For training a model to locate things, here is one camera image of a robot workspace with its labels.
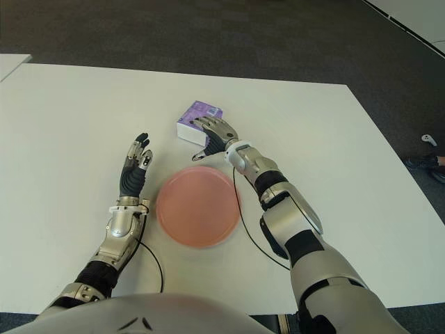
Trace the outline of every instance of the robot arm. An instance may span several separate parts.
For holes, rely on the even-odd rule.
[[[140,200],[145,173],[152,161],[148,134],[139,135],[131,144],[120,177],[120,195],[110,207],[112,217],[106,226],[105,240],[73,283],[54,299],[38,317],[74,306],[111,297],[122,270],[138,247],[148,215],[149,201]]]
[[[264,210],[261,229],[273,251],[290,261],[303,333],[407,333],[350,263],[321,234],[320,219],[271,159],[263,157],[224,120],[197,118],[209,135],[193,160],[225,151],[225,159],[253,186]]]

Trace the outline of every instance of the wire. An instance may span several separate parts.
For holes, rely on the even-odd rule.
[[[279,266],[281,266],[281,267],[283,267],[283,268],[285,268],[285,269],[287,269],[287,270],[290,270],[288,267],[286,267],[286,266],[284,266],[283,264],[281,264],[281,263],[279,263],[276,259],[274,259],[273,257],[271,257],[268,253],[266,253],[260,246],[258,246],[258,244],[255,242],[255,240],[252,238],[252,236],[250,235],[250,233],[249,233],[249,230],[248,230],[248,228],[247,228],[247,226],[245,225],[245,222],[244,222],[244,218],[243,218],[243,213],[241,212],[241,206],[240,206],[240,204],[239,204],[239,199],[238,199],[238,191],[236,190],[236,183],[235,183],[235,167],[234,167],[234,169],[233,169],[233,174],[232,174],[232,178],[233,178],[233,181],[234,181],[234,189],[235,189],[235,196],[236,196],[236,202],[238,203],[238,210],[239,210],[239,215],[241,216],[241,221],[243,222],[243,225],[244,225],[244,229],[245,229],[245,232],[248,234],[248,236],[249,236],[249,239],[253,242],[253,244],[265,255],[265,256],[267,256],[269,259],[271,259],[272,261],[274,261],[276,264],[278,264]]]
[[[159,263],[158,258],[155,256],[155,254],[153,253],[153,251],[150,249],[149,246],[147,246],[146,244],[144,244],[144,243],[143,243],[141,240],[139,240],[139,239],[136,239],[136,240],[138,241],[138,243],[139,243],[140,245],[142,245],[143,247],[145,247],[145,248],[147,249],[147,251],[149,251],[149,252],[152,254],[154,260],[155,260],[156,263],[158,264],[159,273],[161,274],[161,291],[159,291],[159,293],[161,293],[161,292],[164,291],[164,275],[163,275],[163,272],[162,272],[161,264]]]

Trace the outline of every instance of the white table surface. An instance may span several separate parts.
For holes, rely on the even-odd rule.
[[[295,312],[289,273],[241,224],[198,250],[156,222],[162,183],[195,165],[201,149],[175,134],[194,100],[222,108],[241,138],[278,163],[320,216],[325,240],[387,307],[445,301],[444,224],[346,86],[23,64],[0,99],[0,311],[39,313],[76,278],[104,238],[129,144],[147,130],[154,161],[142,194],[154,214],[143,240],[161,260],[165,291],[248,314]],[[200,163],[231,175],[221,156]],[[257,196],[239,175],[237,184],[248,228],[272,254]],[[141,248],[114,295],[158,289]]]
[[[0,54],[0,82],[11,74],[22,63],[31,59],[30,54]]]

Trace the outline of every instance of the purple tissue package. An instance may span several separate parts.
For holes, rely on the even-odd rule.
[[[195,101],[190,108],[181,116],[176,123],[177,135],[186,141],[205,146],[207,144],[206,134],[196,125],[191,124],[190,121],[196,117],[213,116],[222,118],[223,111],[218,107],[210,104]]]

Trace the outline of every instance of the pink plate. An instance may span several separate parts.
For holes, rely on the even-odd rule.
[[[234,184],[215,168],[183,169],[162,186],[156,215],[179,243],[197,248],[216,245],[239,221]]]

